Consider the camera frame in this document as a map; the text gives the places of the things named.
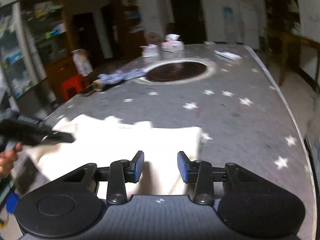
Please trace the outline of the person's left hand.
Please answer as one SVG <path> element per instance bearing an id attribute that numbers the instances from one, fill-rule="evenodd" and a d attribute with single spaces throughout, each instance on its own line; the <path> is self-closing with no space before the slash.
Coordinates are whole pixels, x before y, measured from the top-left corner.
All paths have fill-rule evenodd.
<path id="1" fill-rule="evenodd" d="M 6 178 L 14 168 L 14 162 L 18 159 L 18 153 L 22 151 L 22 144 L 18 142 L 12 150 L 1 152 L 0 176 Z"/>

